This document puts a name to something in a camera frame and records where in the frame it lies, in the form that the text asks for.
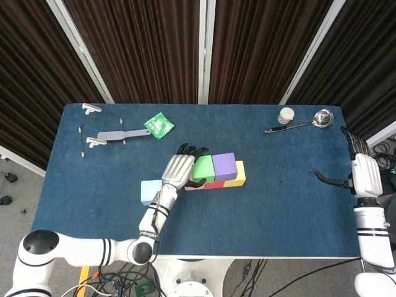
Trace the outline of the green sachet packet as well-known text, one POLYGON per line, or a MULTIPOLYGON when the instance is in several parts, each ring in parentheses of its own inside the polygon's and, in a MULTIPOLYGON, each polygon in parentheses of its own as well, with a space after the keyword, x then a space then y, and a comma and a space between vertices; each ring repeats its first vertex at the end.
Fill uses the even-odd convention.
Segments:
POLYGON ((174 124, 162 112, 147 120, 144 126, 157 140, 163 138, 174 128, 174 124))

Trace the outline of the white medicine jar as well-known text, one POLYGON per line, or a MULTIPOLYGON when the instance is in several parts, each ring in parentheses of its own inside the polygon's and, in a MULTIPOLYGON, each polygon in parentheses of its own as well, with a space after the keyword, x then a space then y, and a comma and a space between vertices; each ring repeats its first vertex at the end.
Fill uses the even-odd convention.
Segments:
POLYGON ((286 125, 293 120, 294 116, 295 116, 295 112, 293 111, 293 109, 289 107, 284 107, 279 112, 278 122, 286 125))

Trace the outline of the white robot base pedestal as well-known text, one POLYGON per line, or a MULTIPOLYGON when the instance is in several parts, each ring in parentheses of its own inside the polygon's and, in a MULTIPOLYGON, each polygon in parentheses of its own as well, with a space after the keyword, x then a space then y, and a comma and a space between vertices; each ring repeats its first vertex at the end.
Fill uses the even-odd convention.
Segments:
POLYGON ((232 259, 159 258, 153 267, 167 297, 223 297, 223 282, 232 259))

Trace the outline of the green cube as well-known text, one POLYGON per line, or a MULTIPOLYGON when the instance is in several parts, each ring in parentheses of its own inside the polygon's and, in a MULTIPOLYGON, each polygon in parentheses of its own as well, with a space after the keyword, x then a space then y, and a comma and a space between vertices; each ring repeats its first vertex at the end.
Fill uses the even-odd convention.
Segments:
POLYGON ((206 179, 206 183, 215 181, 215 170, 211 155, 204 155, 198 158, 193 167, 192 180, 199 182, 201 179, 206 179))

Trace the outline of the blue velvet table cloth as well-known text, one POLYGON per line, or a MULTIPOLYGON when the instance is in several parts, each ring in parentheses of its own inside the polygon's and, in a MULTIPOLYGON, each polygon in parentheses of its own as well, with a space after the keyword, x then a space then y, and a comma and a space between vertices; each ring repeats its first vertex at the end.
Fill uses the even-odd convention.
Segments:
MULTIPOLYGON (((64 108, 46 169, 33 230, 78 238, 138 237, 146 211, 141 181, 160 179, 183 143, 209 154, 233 152, 244 162, 241 187, 182 190, 160 233, 160 254, 174 256, 358 257, 349 190, 321 182, 314 174, 346 179, 351 171, 348 143, 340 128, 342 109, 331 106, 334 122, 266 134, 278 125, 278 105, 109 104, 106 113, 84 114, 78 104, 64 108), (162 112, 174 128, 108 141, 89 148, 99 132, 147 129, 162 112), (78 126, 85 157, 81 157, 78 126)), ((295 105, 296 124, 320 110, 295 105)))

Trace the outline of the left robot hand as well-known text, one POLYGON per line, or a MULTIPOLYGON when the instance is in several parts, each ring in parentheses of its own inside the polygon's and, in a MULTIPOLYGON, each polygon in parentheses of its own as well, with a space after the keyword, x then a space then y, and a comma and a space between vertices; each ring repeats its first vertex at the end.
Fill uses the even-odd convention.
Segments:
POLYGON ((162 184, 169 184, 177 191, 184 186, 198 188, 205 184, 206 178, 198 181, 189 180, 189 176, 193 171, 193 167, 197 160, 207 153, 209 150, 206 147, 196 148, 190 146, 188 143, 182 144, 175 155, 173 155, 162 176, 162 184))

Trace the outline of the green circuit board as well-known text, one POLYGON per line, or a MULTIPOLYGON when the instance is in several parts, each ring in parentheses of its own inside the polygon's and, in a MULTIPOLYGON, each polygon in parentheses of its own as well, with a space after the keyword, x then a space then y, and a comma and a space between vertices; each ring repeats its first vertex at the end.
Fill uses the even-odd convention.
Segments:
POLYGON ((135 287, 136 297, 146 297, 155 291, 155 285, 152 282, 142 283, 135 287))

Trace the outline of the brown folding screen panel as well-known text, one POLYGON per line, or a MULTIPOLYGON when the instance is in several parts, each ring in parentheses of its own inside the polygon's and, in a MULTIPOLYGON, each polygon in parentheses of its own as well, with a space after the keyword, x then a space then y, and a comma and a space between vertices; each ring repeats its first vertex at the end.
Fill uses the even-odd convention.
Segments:
POLYGON ((364 139, 396 121, 396 0, 346 0, 286 102, 338 106, 364 139))
POLYGON ((106 103, 197 104, 205 0, 45 0, 106 103))
POLYGON ((334 0, 216 0, 210 104, 277 104, 334 0))
POLYGON ((46 0, 0 0, 0 146, 45 170, 64 107, 103 102, 46 0))

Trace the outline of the light blue cube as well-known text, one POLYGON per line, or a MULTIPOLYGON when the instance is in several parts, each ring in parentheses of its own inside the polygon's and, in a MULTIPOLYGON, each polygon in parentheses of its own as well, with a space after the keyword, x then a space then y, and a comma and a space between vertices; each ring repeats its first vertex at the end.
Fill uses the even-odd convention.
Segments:
POLYGON ((140 201, 144 206, 149 206, 157 192, 162 187, 162 180, 148 180, 140 183, 140 201))

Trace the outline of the purple cube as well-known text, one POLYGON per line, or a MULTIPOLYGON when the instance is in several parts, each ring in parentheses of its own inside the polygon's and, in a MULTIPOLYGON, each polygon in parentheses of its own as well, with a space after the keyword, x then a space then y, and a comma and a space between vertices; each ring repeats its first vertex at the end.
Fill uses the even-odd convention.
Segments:
POLYGON ((215 182, 234 180, 238 175, 235 155, 233 152, 212 156, 215 171, 215 182))

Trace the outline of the yellow cube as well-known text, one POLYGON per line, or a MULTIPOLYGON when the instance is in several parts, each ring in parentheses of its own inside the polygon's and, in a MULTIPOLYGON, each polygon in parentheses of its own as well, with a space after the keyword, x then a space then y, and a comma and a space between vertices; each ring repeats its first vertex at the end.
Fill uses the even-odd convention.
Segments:
POLYGON ((244 162, 242 160, 236 161, 237 176, 235 179, 225 181, 223 187, 240 187, 246 181, 246 174, 244 169, 244 162))

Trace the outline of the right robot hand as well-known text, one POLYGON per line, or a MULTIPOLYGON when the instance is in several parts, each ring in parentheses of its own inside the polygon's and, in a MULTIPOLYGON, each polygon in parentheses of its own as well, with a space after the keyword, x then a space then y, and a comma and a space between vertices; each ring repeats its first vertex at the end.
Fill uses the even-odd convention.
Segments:
POLYGON ((346 127, 340 128, 348 142, 351 160, 351 175, 348 179, 332 179, 315 171, 315 176, 323 183, 349 189, 357 198, 377 198, 382 195, 381 174, 377 161, 371 156, 367 142, 346 127))

